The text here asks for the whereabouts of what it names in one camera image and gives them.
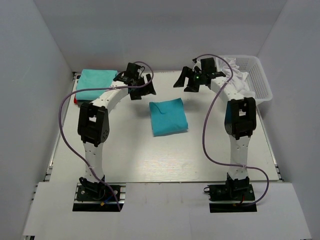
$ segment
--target white laundry basket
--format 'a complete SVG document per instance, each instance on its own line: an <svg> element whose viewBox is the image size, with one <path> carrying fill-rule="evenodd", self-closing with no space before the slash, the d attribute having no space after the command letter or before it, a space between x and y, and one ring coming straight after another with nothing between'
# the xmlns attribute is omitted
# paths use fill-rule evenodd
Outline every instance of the white laundry basket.
<svg viewBox="0 0 320 240"><path fill-rule="evenodd" d="M255 92L257 105L272 99L272 92L259 58L247 55L223 55L222 57L236 58L235 64L239 66L239 70L249 73L246 82L250 90Z"/></svg>

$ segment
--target gray wall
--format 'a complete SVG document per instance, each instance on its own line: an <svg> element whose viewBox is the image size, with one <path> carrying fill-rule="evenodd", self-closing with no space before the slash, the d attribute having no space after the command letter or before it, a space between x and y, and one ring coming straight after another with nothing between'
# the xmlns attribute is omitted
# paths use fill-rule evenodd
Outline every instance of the gray wall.
<svg viewBox="0 0 320 240"><path fill-rule="evenodd" d="M261 111L276 160L320 240L320 1L289 0L258 56L273 93Z"/></svg>
<svg viewBox="0 0 320 240"><path fill-rule="evenodd" d="M18 240L72 73L32 0L0 4L0 238Z"/></svg>
<svg viewBox="0 0 320 240"><path fill-rule="evenodd" d="M146 61L178 70L203 53L256 56L286 0L34 0L73 71Z"/></svg>

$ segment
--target teal cloth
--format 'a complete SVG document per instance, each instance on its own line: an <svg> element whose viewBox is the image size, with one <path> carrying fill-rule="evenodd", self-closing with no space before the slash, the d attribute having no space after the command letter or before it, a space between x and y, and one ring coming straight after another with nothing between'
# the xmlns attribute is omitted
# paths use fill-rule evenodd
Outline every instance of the teal cloth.
<svg viewBox="0 0 320 240"><path fill-rule="evenodd" d="M83 69L76 89L108 88L111 86L117 74L118 72L116 70ZM104 92L104 90L77 92L75 98L77 100L92 101L100 97Z"/></svg>
<svg viewBox="0 0 320 240"><path fill-rule="evenodd" d="M150 102L153 135L179 133L188 129L188 122L181 98L163 102Z"/></svg>

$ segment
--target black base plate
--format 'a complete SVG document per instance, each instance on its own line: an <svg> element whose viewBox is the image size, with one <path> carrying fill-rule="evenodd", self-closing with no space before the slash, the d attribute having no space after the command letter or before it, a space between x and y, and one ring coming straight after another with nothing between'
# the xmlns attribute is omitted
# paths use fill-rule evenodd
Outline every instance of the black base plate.
<svg viewBox="0 0 320 240"><path fill-rule="evenodd" d="M120 185L110 185L113 191L117 190L116 198L120 199ZM76 200L79 202L94 202L94 201L101 201L108 199L112 195L109 188L106 188L104 195L96 196L96 193L91 192L90 190L84 188L84 186L79 185L78 191L76 193Z"/></svg>
<svg viewBox="0 0 320 240"><path fill-rule="evenodd" d="M227 192L225 184L208 185L208 187L209 187L209 190L205 192L210 195L210 201L212 202L221 202L221 201L241 202L243 200L243 197L245 201L256 200L254 189L251 184L249 185L244 195L239 195L236 198L231 198L229 196L229 193Z"/></svg>

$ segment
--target white cloth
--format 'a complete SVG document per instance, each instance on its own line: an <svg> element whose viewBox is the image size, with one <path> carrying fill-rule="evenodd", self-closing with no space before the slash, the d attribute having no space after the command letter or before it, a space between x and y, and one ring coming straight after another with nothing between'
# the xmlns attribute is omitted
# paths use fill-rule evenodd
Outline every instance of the white cloth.
<svg viewBox="0 0 320 240"><path fill-rule="evenodd" d="M242 94L246 98L255 98L256 93L254 91L251 91L249 89L248 84L246 83L246 79L249 75L247 72L242 72L239 70L239 66L236 65L236 58L235 57L223 57L224 60L228 62L228 64L231 66L232 71L233 71L233 78L230 80L230 84L234 86L234 88L237 90L238 93ZM229 79L231 76L231 71L228 65L222 61L219 58L215 58L215 64L218 72L223 72L226 76L226 80ZM193 69L195 66L198 66L201 69L201 62L197 61L197 63L194 65Z"/></svg>

